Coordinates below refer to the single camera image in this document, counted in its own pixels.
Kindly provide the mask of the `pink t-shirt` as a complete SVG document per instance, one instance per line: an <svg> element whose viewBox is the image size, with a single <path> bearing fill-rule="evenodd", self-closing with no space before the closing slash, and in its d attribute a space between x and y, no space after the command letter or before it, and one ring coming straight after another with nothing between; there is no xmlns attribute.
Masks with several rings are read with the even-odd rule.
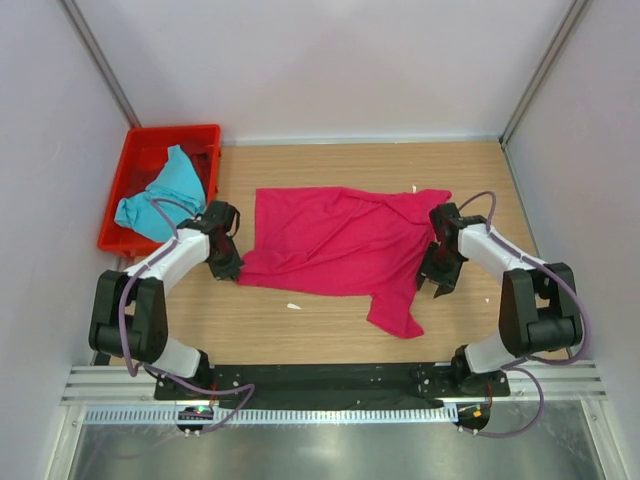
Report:
<svg viewBox="0 0 640 480"><path fill-rule="evenodd" d="M239 284L324 296L368 296L367 320L401 339L423 335L411 314L416 275L448 190L372 193L347 187L261 188L255 241Z"/></svg>

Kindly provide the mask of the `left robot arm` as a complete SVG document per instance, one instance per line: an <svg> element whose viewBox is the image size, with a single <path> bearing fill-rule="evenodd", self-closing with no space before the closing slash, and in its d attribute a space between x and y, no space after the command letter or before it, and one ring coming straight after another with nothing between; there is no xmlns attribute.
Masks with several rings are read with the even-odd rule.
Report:
<svg viewBox="0 0 640 480"><path fill-rule="evenodd" d="M160 208L167 199L153 199L152 207L168 222L170 237L144 261L124 270L100 275L89 330L95 352L125 361L130 376L141 368L170 384L189 399L215 393L207 354L169 334L166 295L194 267L206 264L214 279L236 281L244 262L234 244L240 225L236 207L213 201L206 211L175 224Z"/></svg>

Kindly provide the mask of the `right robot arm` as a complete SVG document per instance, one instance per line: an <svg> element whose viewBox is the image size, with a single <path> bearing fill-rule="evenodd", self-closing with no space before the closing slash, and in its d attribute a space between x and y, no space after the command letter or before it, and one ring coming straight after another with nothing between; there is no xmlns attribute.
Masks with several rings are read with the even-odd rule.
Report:
<svg viewBox="0 0 640 480"><path fill-rule="evenodd" d="M452 293L465 263L473 261L500 285L497 331L459 347L448 381L464 396L481 393L505 366L576 346L586 339L584 308L574 275L564 263L545 263L506 240L481 215L463 216L445 203L429 213L435 232L416 275L416 284L436 286L436 298Z"/></svg>

